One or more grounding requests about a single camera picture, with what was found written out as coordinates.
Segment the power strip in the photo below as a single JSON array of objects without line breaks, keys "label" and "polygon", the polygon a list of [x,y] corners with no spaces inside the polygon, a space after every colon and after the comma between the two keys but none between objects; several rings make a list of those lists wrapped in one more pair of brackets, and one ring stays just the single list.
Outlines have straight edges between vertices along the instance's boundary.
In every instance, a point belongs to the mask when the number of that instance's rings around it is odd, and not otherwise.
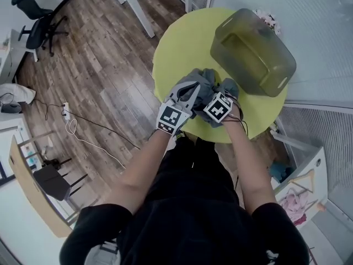
[{"label": "power strip", "polygon": [[[64,110],[70,112],[70,108],[69,108],[68,102],[65,102],[65,103],[63,104],[62,109],[64,109]],[[63,113],[63,114],[64,114],[64,117],[65,117],[65,120],[70,121],[70,120],[71,120],[71,114],[68,113],[68,112],[66,112],[66,111],[64,111],[64,113]]]}]

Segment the wooden floor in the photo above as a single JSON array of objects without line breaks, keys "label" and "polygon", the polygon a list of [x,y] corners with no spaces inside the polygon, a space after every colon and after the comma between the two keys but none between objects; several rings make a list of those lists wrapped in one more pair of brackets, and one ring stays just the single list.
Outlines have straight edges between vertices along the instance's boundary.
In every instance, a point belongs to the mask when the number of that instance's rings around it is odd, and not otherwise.
[{"label": "wooden floor", "polygon": [[[70,0],[56,19],[67,15],[61,30],[69,37],[55,39],[54,57],[38,50],[40,61],[26,58],[18,82],[37,91],[36,98],[69,108],[92,121],[123,134],[141,146],[154,130],[160,102],[154,96],[152,58],[160,38],[169,25],[185,14],[180,0],[139,0],[156,36],[150,39],[128,3],[117,0]],[[74,182],[83,174],[89,179],[71,197],[81,208],[105,197],[123,168],[104,151],[78,141],[65,131],[61,108],[34,102],[23,109],[32,135],[54,130],[54,148],[49,158],[73,158],[60,172]],[[113,132],[78,119],[77,136],[105,148],[126,165],[136,149]],[[255,140],[267,166],[273,160],[287,161],[283,146],[269,133]],[[39,148],[48,145],[38,142]],[[217,145],[222,162],[236,177],[236,163],[230,145]]]}]

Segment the yellow round table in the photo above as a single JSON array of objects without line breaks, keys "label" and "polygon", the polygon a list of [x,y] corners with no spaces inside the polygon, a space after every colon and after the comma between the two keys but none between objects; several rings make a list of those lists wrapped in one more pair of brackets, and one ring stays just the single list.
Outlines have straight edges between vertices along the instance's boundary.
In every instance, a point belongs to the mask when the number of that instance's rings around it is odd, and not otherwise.
[{"label": "yellow round table", "polygon": [[[194,68],[215,69],[220,79],[229,74],[211,57],[210,49],[216,28],[233,10],[207,8],[190,12],[174,22],[161,38],[153,57],[155,95],[162,102],[171,88]],[[287,87],[274,98],[254,96],[240,88],[239,102],[244,112],[244,121],[249,128],[249,138],[259,135],[272,124],[280,113],[287,94]],[[212,128],[199,116],[189,120],[182,130],[204,140],[230,143],[224,127]]]}]

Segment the black pants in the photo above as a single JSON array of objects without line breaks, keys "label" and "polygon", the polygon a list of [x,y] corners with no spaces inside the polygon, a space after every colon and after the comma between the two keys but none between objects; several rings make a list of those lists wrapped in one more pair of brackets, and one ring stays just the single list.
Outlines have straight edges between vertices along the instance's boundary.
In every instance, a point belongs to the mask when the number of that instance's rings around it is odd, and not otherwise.
[{"label": "black pants", "polygon": [[176,147],[165,153],[159,166],[158,174],[167,172],[198,172],[202,176],[210,177],[227,188],[233,190],[234,185],[231,175],[221,164],[215,151],[215,143],[198,138],[196,144],[182,137],[177,140]]}]

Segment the black t-shirt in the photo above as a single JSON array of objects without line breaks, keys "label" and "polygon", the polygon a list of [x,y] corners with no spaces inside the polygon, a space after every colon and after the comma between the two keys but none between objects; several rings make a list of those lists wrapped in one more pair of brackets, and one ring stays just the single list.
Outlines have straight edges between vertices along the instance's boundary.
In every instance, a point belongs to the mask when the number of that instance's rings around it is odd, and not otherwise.
[{"label": "black t-shirt", "polygon": [[124,265],[309,264],[302,236],[278,204],[250,216],[221,183],[183,172],[157,179],[135,215],[113,204],[82,209],[60,263],[83,265],[92,247],[117,238]]}]

